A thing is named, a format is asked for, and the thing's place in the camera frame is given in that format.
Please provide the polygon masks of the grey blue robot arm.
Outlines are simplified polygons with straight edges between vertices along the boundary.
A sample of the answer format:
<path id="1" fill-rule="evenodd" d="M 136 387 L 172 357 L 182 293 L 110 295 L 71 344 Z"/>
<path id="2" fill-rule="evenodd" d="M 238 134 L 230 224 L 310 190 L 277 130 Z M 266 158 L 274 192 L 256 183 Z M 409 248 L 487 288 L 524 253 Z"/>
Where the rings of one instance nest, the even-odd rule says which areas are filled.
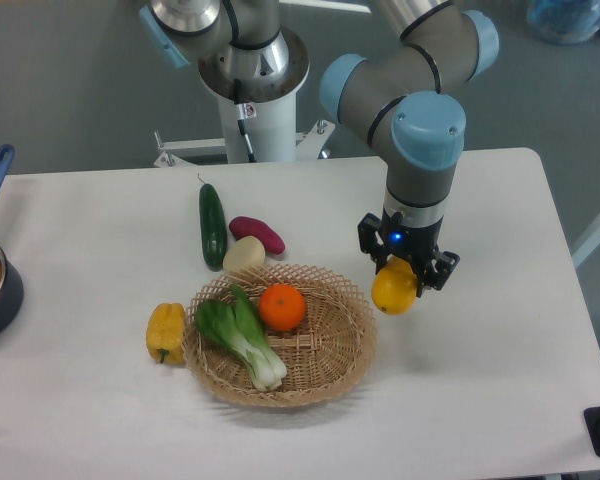
<path id="1" fill-rule="evenodd" d="M 358 226 L 377 267 L 397 257 L 418 291 L 439 290 L 458 256 L 438 247 L 466 117 L 449 91 L 489 68 L 499 52 L 492 21 L 450 1 L 382 1 L 400 49 L 382 64 L 334 60 L 319 85 L 327 114 L 387 167 L 383 212 Z M 148 1 L 140 20 L 175 67 L 195 65 L 221 114 L 232 163 L 296 159 L 296 94 L 309 72 L 303 41 L 276 1 Z"/>

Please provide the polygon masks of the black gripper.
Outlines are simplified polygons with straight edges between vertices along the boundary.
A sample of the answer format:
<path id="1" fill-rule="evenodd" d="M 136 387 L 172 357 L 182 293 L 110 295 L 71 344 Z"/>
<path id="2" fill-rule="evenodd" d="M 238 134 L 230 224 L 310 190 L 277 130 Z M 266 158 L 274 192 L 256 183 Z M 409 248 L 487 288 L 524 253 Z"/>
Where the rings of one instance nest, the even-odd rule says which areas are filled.
<path id="1" fill-rule="evenodd" d="M 440 291 L 460 261 L 458 254 L 439 250 L 442 220 L 442 205 L 384 205 L 381 220 L 367 213 L 358 223 L 360 251 L 371 258 L 376 273 L 391 256 L 406 260 L 418 279 L 417 297 Z"/>

